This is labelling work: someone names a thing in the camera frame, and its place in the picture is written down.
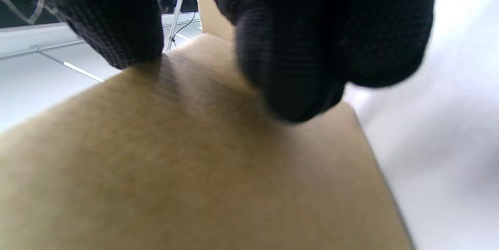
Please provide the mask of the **person's right hand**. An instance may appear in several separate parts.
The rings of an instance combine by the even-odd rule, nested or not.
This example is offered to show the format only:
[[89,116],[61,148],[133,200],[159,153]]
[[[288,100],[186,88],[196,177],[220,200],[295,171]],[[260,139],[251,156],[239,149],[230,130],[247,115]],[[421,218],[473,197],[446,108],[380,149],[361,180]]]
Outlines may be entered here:
[[[159,0],[41,0],[119,70],[160,64]],[[235,28],[237,64],[268,110],[306,122],[347,83],[386,88],[423,62],[435,0],[214,0]]]

